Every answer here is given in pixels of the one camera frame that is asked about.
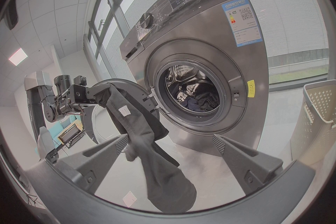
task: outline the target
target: energy label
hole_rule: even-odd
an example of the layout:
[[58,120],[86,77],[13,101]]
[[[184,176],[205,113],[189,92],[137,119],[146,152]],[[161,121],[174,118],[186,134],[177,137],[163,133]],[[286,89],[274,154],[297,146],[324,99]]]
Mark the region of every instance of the energy label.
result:
[[222,4],[237,47],[261,42],[261,31],[249,0],[232,0]]

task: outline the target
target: beige laundry basket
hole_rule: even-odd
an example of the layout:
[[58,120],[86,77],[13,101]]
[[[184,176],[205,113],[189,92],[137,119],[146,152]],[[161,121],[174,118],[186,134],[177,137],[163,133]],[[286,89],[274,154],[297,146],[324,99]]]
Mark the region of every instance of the beige laundry basket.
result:
[[336,80],[307,84],[291,138],[293,160],[310,165],[324,158],[336,141]]

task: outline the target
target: ceiling light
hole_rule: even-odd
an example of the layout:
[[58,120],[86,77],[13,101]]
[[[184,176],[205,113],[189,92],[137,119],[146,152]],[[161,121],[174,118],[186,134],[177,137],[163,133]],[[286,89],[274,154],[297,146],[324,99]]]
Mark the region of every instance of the ceiling light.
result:
[[27,54],[19,48],[10,58],[9,60],[17,66],[20,62],[22,62],[25,58],[27,58]]

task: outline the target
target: floor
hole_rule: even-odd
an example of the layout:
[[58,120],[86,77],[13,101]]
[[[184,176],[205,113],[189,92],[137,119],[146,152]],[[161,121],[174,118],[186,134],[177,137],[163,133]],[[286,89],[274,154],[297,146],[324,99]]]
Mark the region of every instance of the floor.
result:
[[[289,140],[299,116],[302,98],[302,88],[269,94],[267,118],[258,150],[272,156],[281,155],[286,165],[291,161]],[[95,128],[101,141],[119,135],[108,113],[103,109],[97,113]],[[197,198],[190,211],[212,208],[245,196],[222,158],[176,145],[169,136],[158,141],[158,144],[180,163],[179,168],[195,185]],[[64,148],[63,152],[59,152],[60,158],[92,146],[95,143],[85,135],[72,148]],[[131,202],[131,208],[159,212],[147,199],[145,175],[140,159],[128,162],[125,155],[121,154],[95,195],[126,206],[123,198],[129,192],[133,195],[132,199],[136,199]]]

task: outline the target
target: clothing tag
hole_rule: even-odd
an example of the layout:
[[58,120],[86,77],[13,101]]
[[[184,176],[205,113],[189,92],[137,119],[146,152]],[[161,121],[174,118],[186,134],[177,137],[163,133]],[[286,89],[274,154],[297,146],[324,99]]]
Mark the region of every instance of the clothing tag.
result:
[[129,111],[127,105],[123,106],[122,108],[119,109],[120,113],[123,115],[123,116],[127,116],[127,115],[130,115],[131,112]]
[[123,198],[124,203],[127,207],[131,207],[132,204],[136,201],[136,197],[133,195],[132,192],[128,192],[126,196]]

